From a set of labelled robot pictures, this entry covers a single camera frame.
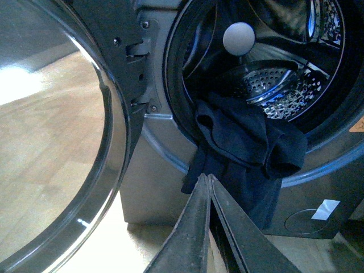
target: screw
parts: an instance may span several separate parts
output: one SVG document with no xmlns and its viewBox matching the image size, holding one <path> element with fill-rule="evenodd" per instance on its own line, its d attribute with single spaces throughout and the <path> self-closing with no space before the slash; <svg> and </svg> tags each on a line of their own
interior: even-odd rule
<svg viewBox="0 0 364 273">
<path fill-rule="evenodd" d="M 116 37 L 114 40 L 113 40 L 113 43 L 114 43 L 114 46 L 115 47 L 118 47 L 121 45 L 121 39 L 119 37 Z"/>
<path fill-rule="evenodd" d="M 143 27 L 144 29 L 149 28 L 149 22 L 148 22 L 148 21 L 144 21 L 144 22 L 142 23 L 142 27 Z"/>
</svg>

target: white sticker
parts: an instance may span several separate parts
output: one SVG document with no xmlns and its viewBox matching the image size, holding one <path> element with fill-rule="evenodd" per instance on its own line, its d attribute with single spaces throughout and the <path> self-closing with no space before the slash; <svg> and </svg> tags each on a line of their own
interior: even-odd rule
<svg viewBox="0 0 364 273">
<path fill-rule="evenodd" d="M 311 219 L 326 221 L 339 203 L 340 201 L 325 199 Z"/>
</svg>

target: washer door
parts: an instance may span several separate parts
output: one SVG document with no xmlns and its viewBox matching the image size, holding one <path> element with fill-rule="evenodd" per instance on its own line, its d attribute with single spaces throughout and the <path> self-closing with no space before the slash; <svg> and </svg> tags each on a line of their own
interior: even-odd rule
<svg viewBox="0 0 364 273">
<path fill-rule="evenodd" d="M 128 1 L 7 1 L 0 18 L 0 272 L 48 272 L 119 188 L 143 124 L 142 39 Z"/>
</svg>

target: laundry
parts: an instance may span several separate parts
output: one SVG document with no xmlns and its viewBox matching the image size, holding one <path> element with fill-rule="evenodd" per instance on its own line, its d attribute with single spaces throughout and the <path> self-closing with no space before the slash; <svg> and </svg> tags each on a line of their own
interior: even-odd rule
<svg viewBox="0 0 364 273">
<path fill-rule="evenodd" d="M 203 138 L 181 191 L 190 194 L 201 173 L 212 173 L 257 227 L 268 228 L 282 178 L 303 166 L 305 135 L 242 98 L 212 92 L 197 101 L 195 120 Z"/>
</svg>

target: wooden floor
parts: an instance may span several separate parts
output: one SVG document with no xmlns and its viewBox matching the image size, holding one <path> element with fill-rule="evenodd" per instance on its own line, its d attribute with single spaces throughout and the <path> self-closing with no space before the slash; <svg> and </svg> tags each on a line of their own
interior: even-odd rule
<svg viewBox="0 0 364 273">
<path fill-rule="evenodd" d="M 104 128 L 98 78 L 80 53 L 35 75 L 41 81 L 37 93 L 0 106 L 0 262 L 74 198 Z"/>
</svg>

